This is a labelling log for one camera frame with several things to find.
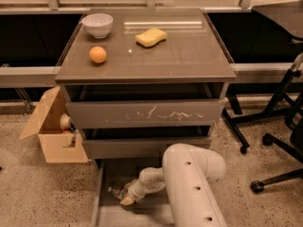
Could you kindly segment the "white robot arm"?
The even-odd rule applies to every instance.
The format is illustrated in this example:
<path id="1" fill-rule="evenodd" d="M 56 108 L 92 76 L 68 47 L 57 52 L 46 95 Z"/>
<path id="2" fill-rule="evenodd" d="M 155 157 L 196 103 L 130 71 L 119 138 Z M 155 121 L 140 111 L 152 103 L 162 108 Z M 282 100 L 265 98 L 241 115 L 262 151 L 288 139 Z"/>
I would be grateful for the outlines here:
<path id="1" fill-rule="evenodd" d="M 120 204 L 130 206 L 148 194 L 166 190 L 175 227 L 227 227 L 209 186 L 221 181 L 225 173 L 226 163 L 219 153 L 174 144 L 164 152 L 161 167 L 147 167 L 125 185 Z"/>

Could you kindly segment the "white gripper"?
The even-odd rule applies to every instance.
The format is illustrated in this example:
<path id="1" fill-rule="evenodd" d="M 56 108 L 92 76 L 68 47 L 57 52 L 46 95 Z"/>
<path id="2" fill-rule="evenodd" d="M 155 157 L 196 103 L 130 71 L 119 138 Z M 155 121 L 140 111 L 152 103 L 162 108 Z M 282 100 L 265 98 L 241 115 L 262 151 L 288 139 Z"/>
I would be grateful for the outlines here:
<path id="1" fill-rule="evenodd" d="M 131 182 L 125 185 L 126 188 L 129 188 L 128 193 L 130 196 L 125 196 L 120 204 L 123 206 L 129 206 L 134 204 L 134 201 L 139 202 L 145 198 L 145 196 L 149 193 L 149 188 L 140 182 L 139 179 L 134 179 Z"/>

